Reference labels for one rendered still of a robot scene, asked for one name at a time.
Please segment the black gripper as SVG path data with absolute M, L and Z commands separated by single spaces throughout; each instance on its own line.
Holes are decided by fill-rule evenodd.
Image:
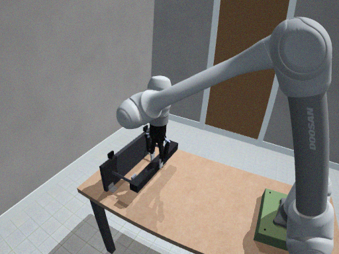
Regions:
M 150 132 L 147 132 L 144 136 L 146 138 L 146 149 L 147 152 L 150 152 L 150 161 L 155 158 L 155 147 L 156 143 L 159 147 L 159 168 L 163 166 L 164 158 L 168 156 L 168 150 L 171 143 L 171 140 L 166 138 L 166 125 L 165 126 L 153 126 L 150 124 Z M 153 135 L 152 135 L 153 134 Z M 151 145 L 152 139 L 152 145 Z M 164 148 L 165 141 L 165 148 Z

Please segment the black rectangular panel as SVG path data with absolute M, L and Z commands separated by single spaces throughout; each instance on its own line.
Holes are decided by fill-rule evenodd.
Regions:
M 146 138 L 144 136 L 147 132 L 150 133 L 150 128 L 114 154 L 112 159 L 108 159 L 99 166 L 104 191 L 109 191 L 108 186 L 112 182 L 115 185 L 121 180 L 121 178 L 113 175 L 112 171 L 125 176 L 148 155 L 146 151 Z

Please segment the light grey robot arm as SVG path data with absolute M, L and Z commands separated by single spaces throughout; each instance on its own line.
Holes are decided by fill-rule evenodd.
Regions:
M 318 22 L 287 19 L 238 55 L 173 86 L 167 77 L 151 77 L 144 92 L 121 103 L 117 120 L 126 129 L 147 123 L 165 126 L 172 104 L 237 75 L 273 68 L 288 98 L 295 157 L 295 183 L 287 198 L 281 198 L 273 223 L 287 229 L 289 254 L 331 254 L 334 209 L 329 203 L 326 91 L 331 84 L 332 43 Z

